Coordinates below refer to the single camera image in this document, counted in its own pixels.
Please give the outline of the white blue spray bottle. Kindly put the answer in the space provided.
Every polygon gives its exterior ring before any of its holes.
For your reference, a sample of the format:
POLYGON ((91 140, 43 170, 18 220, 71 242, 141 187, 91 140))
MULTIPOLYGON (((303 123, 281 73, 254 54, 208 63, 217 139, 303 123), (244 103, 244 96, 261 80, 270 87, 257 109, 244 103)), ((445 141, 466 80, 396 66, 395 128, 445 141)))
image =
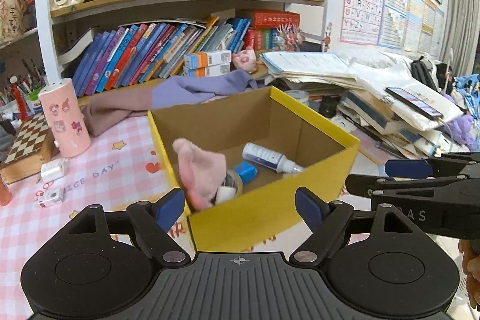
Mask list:
POLYGON ((267 149, 254 143, 247 143, 242 150, 242 158, 264 168, 283 174, 299 174, 304 168, 289 160, 285 154, 267 149))

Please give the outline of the white staples box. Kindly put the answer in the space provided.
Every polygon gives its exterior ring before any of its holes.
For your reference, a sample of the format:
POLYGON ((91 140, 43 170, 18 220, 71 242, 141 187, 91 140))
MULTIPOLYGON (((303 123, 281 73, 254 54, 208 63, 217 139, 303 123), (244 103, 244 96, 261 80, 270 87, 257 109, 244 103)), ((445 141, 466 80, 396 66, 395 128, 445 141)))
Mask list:
POLYGON ((64 189, 61 187, 48 188, 37 195, 37 204, 41 208, 59 205, 64 202, 64 189))

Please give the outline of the mauve and purple cloth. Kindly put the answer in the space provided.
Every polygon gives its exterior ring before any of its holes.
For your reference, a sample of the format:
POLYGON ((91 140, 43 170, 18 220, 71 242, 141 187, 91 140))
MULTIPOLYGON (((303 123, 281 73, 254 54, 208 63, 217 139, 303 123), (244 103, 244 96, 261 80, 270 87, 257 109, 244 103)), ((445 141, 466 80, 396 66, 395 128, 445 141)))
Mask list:
POLYGON ((203 103, 264 87, 243 70, 213 77, 173 76, 157 85, 95 95, 82 108, 82 114, 86 130, 96 137, 125 118, 151 110, 203 103))

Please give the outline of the upper orange white carton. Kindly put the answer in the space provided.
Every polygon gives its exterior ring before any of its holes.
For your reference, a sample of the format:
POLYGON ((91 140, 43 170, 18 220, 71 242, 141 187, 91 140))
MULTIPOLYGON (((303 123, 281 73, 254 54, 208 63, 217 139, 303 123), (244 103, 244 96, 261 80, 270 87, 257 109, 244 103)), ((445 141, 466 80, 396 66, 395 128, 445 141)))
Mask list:
POLYGON ((224 63, 230 63, 232 53, 228 49, 195 52, 186 54, 184 57, 184 66, 188 69, 199 69, 210 66, 216 66, 224 63))

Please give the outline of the small white usb charger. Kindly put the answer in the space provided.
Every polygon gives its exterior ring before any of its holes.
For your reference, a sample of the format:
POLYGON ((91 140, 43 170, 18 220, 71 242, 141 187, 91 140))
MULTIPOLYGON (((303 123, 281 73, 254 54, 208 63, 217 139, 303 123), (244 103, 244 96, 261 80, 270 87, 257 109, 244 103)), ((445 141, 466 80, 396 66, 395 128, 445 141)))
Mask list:
POLYGON ((232 201, 235 197, 240 195, 242 192, 242 187, 233 187, 233 186, 226 186, 222 185, 218 188, 216 192, 216 197, 214 201, 214 205, 221 205, 225 202, 232 201))

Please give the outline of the yellow cardboard box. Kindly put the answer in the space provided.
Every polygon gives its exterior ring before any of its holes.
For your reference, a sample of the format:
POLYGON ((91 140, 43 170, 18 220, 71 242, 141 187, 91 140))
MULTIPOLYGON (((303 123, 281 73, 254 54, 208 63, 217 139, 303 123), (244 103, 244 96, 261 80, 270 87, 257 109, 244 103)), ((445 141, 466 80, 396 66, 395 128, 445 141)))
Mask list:
POLYGON ((240 252, 297 224, 295 192, 306 187, 329 202, 336 199, 352 169, 360 141, 329 119, 269 87, 148 114, 158 159, 172 188, 181 186, 173 142, 185 138, 221 153, 229 168, 242 161, 252 142, 285 154, 304 168, 284 176, 260 168, 232 201, 204 211, 185 211, 193 246, 199 251, 240 252))

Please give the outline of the row of leaning books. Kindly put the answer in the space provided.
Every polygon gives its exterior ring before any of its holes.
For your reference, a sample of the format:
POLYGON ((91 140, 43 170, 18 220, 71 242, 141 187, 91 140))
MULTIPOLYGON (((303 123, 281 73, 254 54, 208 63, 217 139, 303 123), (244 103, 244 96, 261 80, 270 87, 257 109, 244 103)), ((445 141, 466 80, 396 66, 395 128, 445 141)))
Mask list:
POLYGON ((77 68, 72 83, 78 97, 115 88, 142 85, 153 79, 183 75, 184 57, 195 52, 244 47, 250 20, 211 17, 205 23, 160 19, 122 25, 111 31, 92 28, 76 43, 77 68))

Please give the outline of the pink fluffy glove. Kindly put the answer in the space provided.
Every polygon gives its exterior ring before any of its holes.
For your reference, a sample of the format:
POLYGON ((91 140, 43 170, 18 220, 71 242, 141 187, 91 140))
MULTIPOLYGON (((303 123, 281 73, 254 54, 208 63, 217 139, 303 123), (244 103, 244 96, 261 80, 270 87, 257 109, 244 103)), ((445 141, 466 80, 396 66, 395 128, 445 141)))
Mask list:
POLYGON ((174 140, 179 177, 186 200, 196 211, 212 207, 218 188, 224 183, 227 165, 224 154, 199 148, 185 138, 174 140))

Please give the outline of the orange white carton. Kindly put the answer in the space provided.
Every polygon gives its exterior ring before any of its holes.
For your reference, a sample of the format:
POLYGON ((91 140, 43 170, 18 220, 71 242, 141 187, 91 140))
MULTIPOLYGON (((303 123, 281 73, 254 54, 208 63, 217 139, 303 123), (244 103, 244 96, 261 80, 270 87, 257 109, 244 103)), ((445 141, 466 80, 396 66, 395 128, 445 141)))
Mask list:
POLYGON ((228 49, 195 52, 186 54, 184 57, 184 66, 188 69, 199 69, 210 66, 216 66, 224 63, 230 63, 232 53, 228 49))
POLYGON ((223 63, 197 69, 184 67, 183 75, 189 77, 223 76, 230 72, 230 64, 223 63))

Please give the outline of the pile of papers and books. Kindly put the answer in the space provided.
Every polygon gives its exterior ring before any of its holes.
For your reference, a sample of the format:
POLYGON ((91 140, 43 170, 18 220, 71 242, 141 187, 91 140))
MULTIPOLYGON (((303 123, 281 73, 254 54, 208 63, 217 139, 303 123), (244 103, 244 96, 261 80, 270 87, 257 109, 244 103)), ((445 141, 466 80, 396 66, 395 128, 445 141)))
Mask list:
POLYGON ((401 157, 419 158, 467 151, 452 138, 448 123, 463 115, 442 93, 414 79, 411 60, 378 50, 347 52, 267 52, 260 56, 272 79, 291 89, 313 93, 343 88, 339 111, 370 129, 401 157), (430 120, 392 97, 386 88, 402 88, 443 114, 430 120))

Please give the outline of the pink pig plush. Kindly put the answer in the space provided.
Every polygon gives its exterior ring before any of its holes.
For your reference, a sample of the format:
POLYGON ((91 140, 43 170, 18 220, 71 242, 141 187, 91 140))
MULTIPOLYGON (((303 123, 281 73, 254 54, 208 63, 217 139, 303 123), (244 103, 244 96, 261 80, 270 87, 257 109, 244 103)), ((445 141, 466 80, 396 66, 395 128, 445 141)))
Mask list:
POLYGON ((252 46, 247 46, 238 53, 232 54, 232 63, 236 69, 251 74, 256 71, 256 52, 252 46))

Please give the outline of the white power adapter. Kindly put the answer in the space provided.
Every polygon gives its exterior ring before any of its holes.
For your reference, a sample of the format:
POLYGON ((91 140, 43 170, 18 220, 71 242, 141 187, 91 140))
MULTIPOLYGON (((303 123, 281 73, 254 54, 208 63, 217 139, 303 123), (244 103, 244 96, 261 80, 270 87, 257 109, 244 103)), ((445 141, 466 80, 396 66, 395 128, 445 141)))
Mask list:
POLYGON ((68 171, 69 160, 65 157, 54 159, 41 165, 41 179, 44 183, 63 178, 68 171))

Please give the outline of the clear packing tape roll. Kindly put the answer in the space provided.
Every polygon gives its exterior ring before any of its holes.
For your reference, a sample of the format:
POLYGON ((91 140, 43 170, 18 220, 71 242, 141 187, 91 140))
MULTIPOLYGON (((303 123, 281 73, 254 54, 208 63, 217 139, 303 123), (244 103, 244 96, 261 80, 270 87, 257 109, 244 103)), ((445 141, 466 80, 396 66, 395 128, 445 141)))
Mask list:
POLYGON ((290 90, 285 91, 285 94, 304 104, 305 106, 309 106, 309 94, 307 92, 302 90, 290 90))

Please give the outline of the orange spray bottle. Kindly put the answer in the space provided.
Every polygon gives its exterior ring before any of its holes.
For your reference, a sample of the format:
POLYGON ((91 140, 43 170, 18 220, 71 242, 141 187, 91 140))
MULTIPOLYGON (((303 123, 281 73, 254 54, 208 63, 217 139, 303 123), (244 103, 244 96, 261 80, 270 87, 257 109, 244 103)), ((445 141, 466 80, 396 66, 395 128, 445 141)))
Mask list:
POLYGON ((8 188, 7 182, 0 175, 0 205, 7 206, 12 199, 12 194, 8 188))

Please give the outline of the pink checkered tablecloth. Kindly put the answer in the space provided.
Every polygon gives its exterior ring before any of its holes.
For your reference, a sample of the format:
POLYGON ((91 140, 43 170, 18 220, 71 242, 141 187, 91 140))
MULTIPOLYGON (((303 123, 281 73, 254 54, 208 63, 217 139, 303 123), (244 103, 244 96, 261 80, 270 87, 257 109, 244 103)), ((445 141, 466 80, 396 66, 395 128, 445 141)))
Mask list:
MULTIPOLYGON (((341 116, 332 122, 360 140, 352 173, 384 175, 383 165, 393 157, 341 116)), ((9 185, 11 201, 1 207, 1 319, 30 317, 32 311, 20 286, 22 267, 70 218, 90 204, 123 210, 135 201, 156 201, 168 191, 163 168, 154 152, 147 117, 142 116, 127 118, 94 138, 85 153, 68 162, 66 175, 53 184, 44 184, 34 175, 9 185), (41 208, 37 198, 47 188, 62 188, 64 201, 41 208)), ((288 257, 309 233, 300 222, 240 251, 283 251, 288 257)))

